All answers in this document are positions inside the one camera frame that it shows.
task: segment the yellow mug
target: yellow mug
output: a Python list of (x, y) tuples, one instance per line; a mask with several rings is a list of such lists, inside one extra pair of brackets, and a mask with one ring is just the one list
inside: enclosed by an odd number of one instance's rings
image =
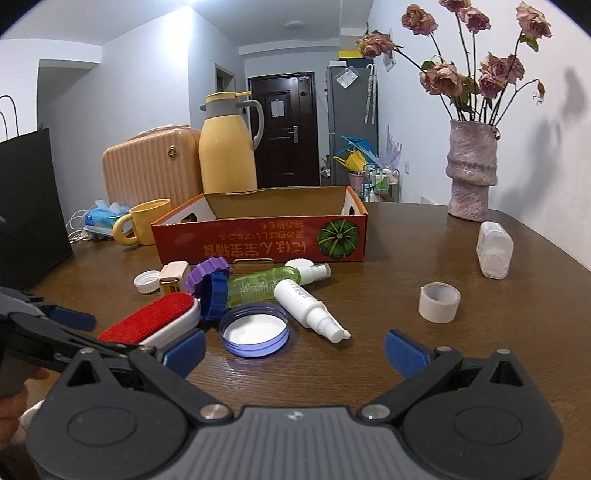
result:
[[(113, 238), (118, 244), (126, 247), (135, 244), (154, 245), (156, 240), (154, 240), (152, 234), (152, 223), (166, 215), (170, 210), (172, 210), (170, 199), (140, 203), (115, 222), (113, 225)], [(123, 227), (130, 220), (134, 227), (134, 236), (125, 236)]]

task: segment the purple bottle cap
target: purple bottle cap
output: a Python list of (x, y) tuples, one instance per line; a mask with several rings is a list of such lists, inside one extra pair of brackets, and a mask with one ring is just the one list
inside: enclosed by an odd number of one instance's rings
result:
[(201, 295), (201, 282), (206, 275), (211, 275), (215, 271), (225, 271), (229, 277), (232, 273), (232, 267), (223, 257), (211, 257), (198, 264), (187, 277), (187, 289), (191, 295), (199, 298)]

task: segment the rose stem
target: rose stem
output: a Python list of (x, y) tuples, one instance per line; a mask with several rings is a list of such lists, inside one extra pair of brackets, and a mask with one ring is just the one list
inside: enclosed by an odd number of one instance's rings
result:
[(482, 111), (484, 110), (484, 106), (486, 105), (486, 99), (482, 97), (482, 105), (480, 106), (480, 114), (478, 115), (478, 121), (482, 122)]
[(458, 103), (459, 103), (459, 101), (454, 101), (453, 102), (453, 104), (456, 106), (458, 120), (461, 120), (461, 121), (465, 122), (466, 121), (466, 117), (464, 116), (463, 112), (460, 110), (460, 107), (459, 107)]
[(433, 35), (433, 33), (430, 33), (429, 36), (433, 39), (433, 43), (435, 44), (435, 48), (437, 49), (437, 54), (439, 55), (439, 60), (445, 61), (443, 60), (443, 56), (441, 55), (441, 50), (439, 50), (439, 45), (437, 45), (437, 41), (435, 40), (435, 35)]
[(503, 113), (501, 114), (501, 116), (499, 117), (499, 119), (493, 124), (495, 127), (501, 122), (501, 120), (503, 120), (503, 117), (507, 113), (507, 110), (509, 109), (509, 107), (513, 103), (513, 100), (515, 99), (515, 97), (517, 96), (517, 94), (520, 91), (522, 91), (523, 88), (527, 87), (530, 83), (534, 83), (534, 82), (539, 82), (539, 80), (538, 79), (535, 79), (535, 80), (532, 80), (530, 82), (524, 83), (521, 87), (519, 87), (517, 90), (515, 90), (515, 93), (511, 97), (511, 100), (509, 100), (509, 103), (507, 103), (507, 106), (505, 107), (505, 110), (503, 110)]
[[(474, 85), (476, 90), (476, 34), (472, 34), (472, 44), (474, 45)], [(478, 110), (478, 95), (474, 94), (474, 120), (476, 120), (476, 111)]]
[[(416, 68), (418, 68), (419, 70), (421, 70), (421, 72), (425, 73), (425, 70), (423, 70), (423, 69), (421, 68), (421, 66), (420, 66), (420, 65), (419, 65), (417, 62), (415, 62), (415, 61), (414, 61), (414, 60), (413, 60), (411, 57), (409, 57), (408, 55), (406, 55), (406, 54), (402, 53), (402, 52), (400, 51), (400, 49), (398, 49), (398, 48), (395, 48), (394, 50), (395, 50), (397, 53), (400, 53), (400, 55), (401, 55), (401, 56), (403, 56), (405, 59), (407, 59), (407, 60), (408, 60), (410, 63), (412, 63), (413, 65), (415, 65), (415, 67), (416, 67)], [(445, 103), (445, 100), (443, 99), (443, 95), (440, 93), (440, 94), (439, 94), (439, 96), (441, 97), (441, 101), (443, 102), (443, 106), (445, 107), (445, 110), (447, 110), (447, 114), (449, 115), (449, 118), (451, 118), (451, 119), (453, 120), (453, 115), (452, 115), (452, 113), (449, 111), (449, 108), (447, 107), (447, 105), (446, 105), (446, 103)]]
[(515, 43), (515, 52), (513, 53), (513, 59), (511, 60), (511, 65), (509, 65), (509, 70), (507, 71), (507, 76), (505, 77), (505, 88), (503, 88), (501, 90), (501, 96), (499, 97), (495, 107), (493, 108), (492, 112), (491, 112), (491, 125), (494, 125), (494, 120), (496, 115), (499, 113), (499, 110), (501, 109), (501, 100), (503, 99), (503, 95), (505, 94), (505, 90), (507, 90), (507, 86), (509, 85), (509, 83), (507, 82), (507, 79), (509, 78), (509, 75), (511, 74), (511, 70), (513, 69), (513, 65), (515, 63), (515, 59), (517, 58), (517, 49), (519, 48), (519, 40), (521, 39), (521, 36), (523, 35), (523, 30), (521, 30), (521, 32), (519, 33), (519, 37), (517, 37), (517, 43)]
[[(470, 73), (470, 57), (468, 56), (468, 49), (466, 48), (466, 42), (464, 41), (464, 34), (462, 33), (462, 24), (460, 23), (460, 15), (456, 14), (457, 20), (457, 27), (460, 31), (460, 38), (462, 39), (462, 46), (464, 47), (464, 53), (466, 54), (466, 64), (468, 65), (468, 76), (471, 75)], [(468, 105), (470, 109), (472, 109), (472, 95), (468, 95)]]

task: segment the green spray bottle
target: green spray bottle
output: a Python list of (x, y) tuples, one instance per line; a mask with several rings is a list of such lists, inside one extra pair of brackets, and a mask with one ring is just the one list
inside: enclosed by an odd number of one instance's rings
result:
[(308, 285), (316, 280), (330, 277), (328, 264), (314, 265), (312, 260), (298, 258), (284, 267), (272, 268), (250, 275), (228, 280), (228, 308), (253, 301), (274, 298), (277, 284), (282, 280), (293, 280), (298, 285)]

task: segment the cardboard box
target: cardboard box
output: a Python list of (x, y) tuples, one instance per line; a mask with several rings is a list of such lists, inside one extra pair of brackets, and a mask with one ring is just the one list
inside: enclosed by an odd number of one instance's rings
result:
[(152, 224), (163, 264), (208, 257), (359, 262), (367, 210), (351, 187), (199, 195)]

